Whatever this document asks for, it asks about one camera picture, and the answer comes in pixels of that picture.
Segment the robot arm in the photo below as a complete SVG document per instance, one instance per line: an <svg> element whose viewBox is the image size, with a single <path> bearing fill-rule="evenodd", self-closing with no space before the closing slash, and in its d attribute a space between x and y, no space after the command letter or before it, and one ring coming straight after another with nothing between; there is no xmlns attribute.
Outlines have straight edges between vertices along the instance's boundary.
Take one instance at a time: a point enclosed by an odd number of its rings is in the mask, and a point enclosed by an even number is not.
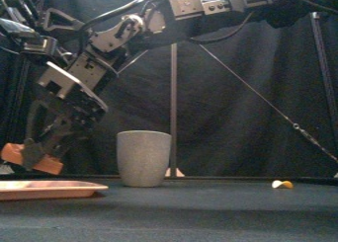
<svg viewBox="0 0 338 242"><path fill-rule="evenodd" d="M2 159L28 170L57 174L59 159L73 140L107 113L99 93L140 51L180 40L214 42L195 37L247 22L267 20L274 27L282 27L311 11L336 14L334 2L327 0L322 6L320 1L135 0L84 24L55 9L39 13L33 9L35 0L2 0L16 22L0 20L0 32L21 46L21 53L47 67L37 81L41 94L29 112L27 140L23 145L5 145ZM140 13L125 15L113 28L91 31L97 23L140 4L144 4ZM53 25L52 18L64 25ZM61 48L63 37L79 38L77 55Z"/></svg>

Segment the plate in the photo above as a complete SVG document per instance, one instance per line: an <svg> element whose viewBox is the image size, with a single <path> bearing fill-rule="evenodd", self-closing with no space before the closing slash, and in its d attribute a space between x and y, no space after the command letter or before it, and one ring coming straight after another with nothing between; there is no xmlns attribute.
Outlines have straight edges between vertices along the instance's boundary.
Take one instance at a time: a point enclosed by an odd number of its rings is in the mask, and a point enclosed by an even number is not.
<svg viewBox="0 0 338 242"><path fill-rule="evenodd" d="M0 201L87 198L107 189L104 185L80 181L2 181Z"/></svg>

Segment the metal pole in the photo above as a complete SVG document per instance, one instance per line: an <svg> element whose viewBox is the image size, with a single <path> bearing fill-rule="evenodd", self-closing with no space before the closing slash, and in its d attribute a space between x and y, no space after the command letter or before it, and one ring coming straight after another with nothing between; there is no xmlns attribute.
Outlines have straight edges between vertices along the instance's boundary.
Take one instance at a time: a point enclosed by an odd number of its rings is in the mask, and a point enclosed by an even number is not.
<svg viewBox="0 0 338 242"><path fill-rule="evenodd" d="M169 176L176 177L176 43L171 45L171 79L169 79Z"/></svg>

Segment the table surface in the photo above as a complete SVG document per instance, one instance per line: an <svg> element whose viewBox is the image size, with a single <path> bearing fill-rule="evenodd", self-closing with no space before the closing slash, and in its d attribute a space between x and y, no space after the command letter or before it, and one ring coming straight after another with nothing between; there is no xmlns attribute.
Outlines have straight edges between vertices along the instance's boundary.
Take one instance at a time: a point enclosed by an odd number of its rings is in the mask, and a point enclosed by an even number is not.
<svg viewBox="0 0 338 242"><path fill-rule="evenodd" d="M0 202L0 241L338 241L338 187L263 180L116 179L83 199Z"/></svg>

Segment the black curtain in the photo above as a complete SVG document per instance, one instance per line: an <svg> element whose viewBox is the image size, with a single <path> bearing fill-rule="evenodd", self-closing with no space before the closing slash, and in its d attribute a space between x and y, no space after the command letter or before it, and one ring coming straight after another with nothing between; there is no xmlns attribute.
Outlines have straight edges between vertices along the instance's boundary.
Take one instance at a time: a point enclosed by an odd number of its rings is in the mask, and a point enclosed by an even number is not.
<svg viewBox="0 0 338 242"><path fill-rule="evenodd" d="M131 1L47 0L45 8L55 7L85 22ZM95 30L108 29L117 21ZM336 18L324 18L320 29L336 89ZM76 43L65 46L76 50ZM184 41L176 47L176 165L183 174L332 177L336 163L290 123L298 123L336 153L310 16L291 27L274 29L262 21L246 25L223 42L200 46ZM117 174L116 133L128 129L169 132L169 56L169 46L149 50L108 84L100 96L109 113L91 137L67 153L64 173ZM35 68L31 76L39 72ZM31 97L33 84L28 86Z"/></svg>

